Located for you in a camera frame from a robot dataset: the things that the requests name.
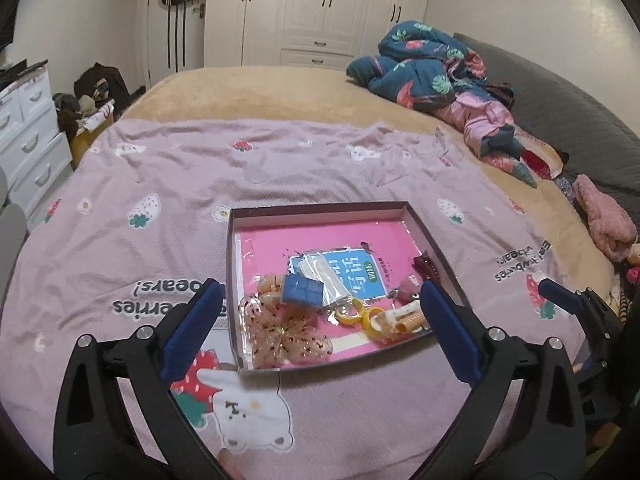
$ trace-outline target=blue cube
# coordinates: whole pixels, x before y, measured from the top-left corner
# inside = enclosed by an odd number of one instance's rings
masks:
[[[321,308],[323,292],[323,282],[317,282],[298,274],[287,274],[282,280],[280,301],[293,306]]]

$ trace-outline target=white wardrobe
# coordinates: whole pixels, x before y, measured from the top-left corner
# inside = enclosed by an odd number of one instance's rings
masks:
[[[344,70],[427,0],[207,0],[205,66],[317,66]]]

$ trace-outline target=pink fluffy cloth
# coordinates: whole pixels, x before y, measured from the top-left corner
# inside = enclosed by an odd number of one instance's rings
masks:
[[[624,260],[638,235],[630,216],[612,197],[598,191],[586,175],[578,175],[574,191],[587,213],[595,246],[612,262]]]

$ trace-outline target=tan fleece bedspread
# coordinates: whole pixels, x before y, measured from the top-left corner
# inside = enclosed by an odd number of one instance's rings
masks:
[[[438,119],[381,99],[351,83],[341,72],[319,68],[232,67],[184,72],[153,87],[124,117],[161,122],[261,118],[354,126],[384,121],[396,130],[427,135],[441,126],[464,146],[462,134]],[[581,290],[590,286],[608,300],[612,265],[593,245],[586,227],[556,185],[541,181],[537,189],[531,189],[485,164],[482,170],[530,215],[540,234],[553,244],[575,285]]]

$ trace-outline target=metal screw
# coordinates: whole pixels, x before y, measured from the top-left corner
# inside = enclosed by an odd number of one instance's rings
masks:
[[[93,338],[88,334],[81,335],[78,338],[78,346],[80,348],[84,348],[85,346],[89,346],[91,344],[92,340],[93,340]]]
[[[152,326],[141,326],[136,330],[136,337],[138,339],[149,339],[154,334],[154,328]]]
[[[557,337],[550,337],[549,346],[551,346],[551,348],[553,348],[554,350],[561,350],[563,344],[562,341],[560,341]]]
[[[489,337],[494,341],[502,341],[506,337],[506,334],[503,329],[494,326],[489,329]]]

